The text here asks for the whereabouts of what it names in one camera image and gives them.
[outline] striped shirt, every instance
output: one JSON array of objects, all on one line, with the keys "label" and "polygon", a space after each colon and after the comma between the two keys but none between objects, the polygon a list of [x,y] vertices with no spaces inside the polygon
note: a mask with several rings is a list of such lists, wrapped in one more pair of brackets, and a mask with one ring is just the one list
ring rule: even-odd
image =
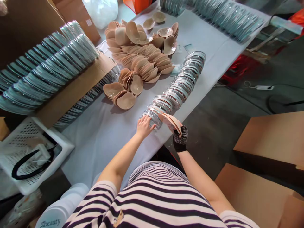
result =
[{"label": "striped shirt", "polygon": [[180,170],[159,161],[139,166],[118,194],[112,182],[97,182],[64,225],[73,227],[258,228],[234,211],[218,215]]}]

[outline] white tablecloth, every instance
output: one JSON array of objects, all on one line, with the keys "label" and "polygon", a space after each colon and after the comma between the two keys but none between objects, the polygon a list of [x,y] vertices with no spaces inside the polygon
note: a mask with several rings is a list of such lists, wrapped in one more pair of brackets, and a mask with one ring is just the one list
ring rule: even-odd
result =
[{"label": "white tablecloth", "polygon": [[[134,19],[135,23],[142,25],[159,8],[157,4],[154,3],[143,13],[137,15]],[[270,16],[251,10],[265,18],[265,25],[268,24]],[[183,121],[262,28],[255,31],[245,44],[239,44],[189,10],[185,10],[177,18],[167,14],[166,17],[165,24],[156,25],[152,32],[156,33],[159,28],[171,27],[173,23],[179,23],[177,42],[182,47],[182,53],[173,54],[174,64],[183,63],[187,55],[183,46],[190,43],[196,50],[203,51],[207,56],[205,67],[193,92],[174,114],[177,119]],[[111,56],[105,42],[100,47],[107,56]],[[102,94],[75,122],[63,131],[63,134],[76,146],[61,166],[71,184],[82,182],[89,187],[92,185],[95,176],[105,168],[115,154],[135,134],[137,120],[147,105],[152,102],[153,97],[160,95],[172,80],[172,77],[163,76],[156,84],[145,84],[135,105],[126,111],[116,107]],[[170,130],[166,125],[163,125],[160,130],[152,132],[143,141],[123,179],[122,188],[127,185],[133,170],[150,160],[171,135]]]}]

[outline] orange bag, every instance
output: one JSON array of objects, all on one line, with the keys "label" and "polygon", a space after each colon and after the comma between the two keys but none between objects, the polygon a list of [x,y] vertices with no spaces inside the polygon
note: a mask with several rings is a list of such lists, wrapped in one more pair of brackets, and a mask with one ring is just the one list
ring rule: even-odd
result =
[{"label": "orange bag", "polygon": [[123,0],[124,4],[128,6],[135,14],[139,14],[151,5],[152,0]]},{"label": "orange bag", "polygon": [[300,11],[293,14],[289,20],[291,20],[292,23],[298,24],[300,26],[304,27],[304,9],[301,9]]}]

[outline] white plastic basket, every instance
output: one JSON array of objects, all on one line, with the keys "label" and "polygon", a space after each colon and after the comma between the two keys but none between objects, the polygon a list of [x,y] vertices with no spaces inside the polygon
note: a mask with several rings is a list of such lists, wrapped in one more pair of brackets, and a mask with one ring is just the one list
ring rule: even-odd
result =
[{"label": "white plastic basket", "polygon": [[[48,149],[54,146],[42,135],[44,132],[62,147],[61,152],[58,156],[54,156],[52,163],[46,170],[34,177],[25,180],[16,180],[12,178],[11,176],[14,165],[25,156],[28,149],[28,146],[25,143],[26,139],[38,137],[47,142],[46,147]],[[75,146],[55,128],[47,129],[38,118],[28,117],[3,142],[0,142],[0,167],[8,176],[10,176],[23,195],[29,195],[59,168],[74,147]],[[19,168],[17,174],[29,174],[38,167],[39,166],[37,166],[35,162],[27,161]]]}]

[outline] black glove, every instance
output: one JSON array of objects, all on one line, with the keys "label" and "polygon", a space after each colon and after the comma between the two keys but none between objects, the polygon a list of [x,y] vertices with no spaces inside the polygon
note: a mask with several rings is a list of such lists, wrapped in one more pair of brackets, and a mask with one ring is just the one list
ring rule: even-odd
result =
[{"label": "black glove", "polygon": [[188,129],[186,126],[182,126],[181,127],[181,138],[178,134],[177,130],[174,130],[174,134],[173,134],[173,146],[176,152],[183,152],[185,150],[187,150],[186,148],[186,142],[188,139]]}]

